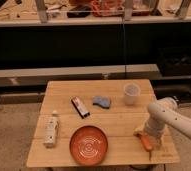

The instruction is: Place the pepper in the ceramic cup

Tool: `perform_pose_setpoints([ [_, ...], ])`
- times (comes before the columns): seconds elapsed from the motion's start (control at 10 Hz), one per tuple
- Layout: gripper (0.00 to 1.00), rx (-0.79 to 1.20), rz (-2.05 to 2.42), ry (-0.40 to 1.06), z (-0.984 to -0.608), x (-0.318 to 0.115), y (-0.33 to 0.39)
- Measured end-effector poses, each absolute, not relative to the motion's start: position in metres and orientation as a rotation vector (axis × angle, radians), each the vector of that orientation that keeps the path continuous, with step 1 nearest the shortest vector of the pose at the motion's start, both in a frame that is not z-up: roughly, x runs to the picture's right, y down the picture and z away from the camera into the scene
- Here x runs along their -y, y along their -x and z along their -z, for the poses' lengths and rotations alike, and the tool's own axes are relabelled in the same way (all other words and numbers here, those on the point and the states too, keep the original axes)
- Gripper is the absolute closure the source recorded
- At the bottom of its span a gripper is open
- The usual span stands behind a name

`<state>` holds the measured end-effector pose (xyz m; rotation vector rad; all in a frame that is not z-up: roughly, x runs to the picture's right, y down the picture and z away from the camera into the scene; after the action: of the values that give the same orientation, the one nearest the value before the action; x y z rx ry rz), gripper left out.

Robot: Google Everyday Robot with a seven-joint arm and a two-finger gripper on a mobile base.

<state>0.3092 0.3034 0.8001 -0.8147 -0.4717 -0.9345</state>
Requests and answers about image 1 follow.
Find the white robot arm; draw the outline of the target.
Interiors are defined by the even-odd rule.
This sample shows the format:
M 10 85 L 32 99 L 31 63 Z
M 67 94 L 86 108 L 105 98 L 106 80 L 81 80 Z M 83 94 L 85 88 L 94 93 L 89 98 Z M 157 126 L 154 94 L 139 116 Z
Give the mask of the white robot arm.
M 149 103 L 149 118 L 135 129 L 134 134 L 143 133 L 159 139 L 164 133 L 165 126 L 169 125 L 191 140 L 191 118 L 177 113 L 177 108 L 177 102 L 171 97 Z

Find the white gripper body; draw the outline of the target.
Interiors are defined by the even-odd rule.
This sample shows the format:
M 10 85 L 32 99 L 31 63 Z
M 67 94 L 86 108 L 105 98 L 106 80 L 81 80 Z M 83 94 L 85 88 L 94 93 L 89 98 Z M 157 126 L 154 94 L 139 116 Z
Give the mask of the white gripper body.
M 134 129 L 133 135 L 139 138 L 140 134 L 145 134 L 148 136 L 153 149 L 159 149 L 162 146 L 162 139 L 155 137 L 144 130 L 144 126 L 140 125 Z

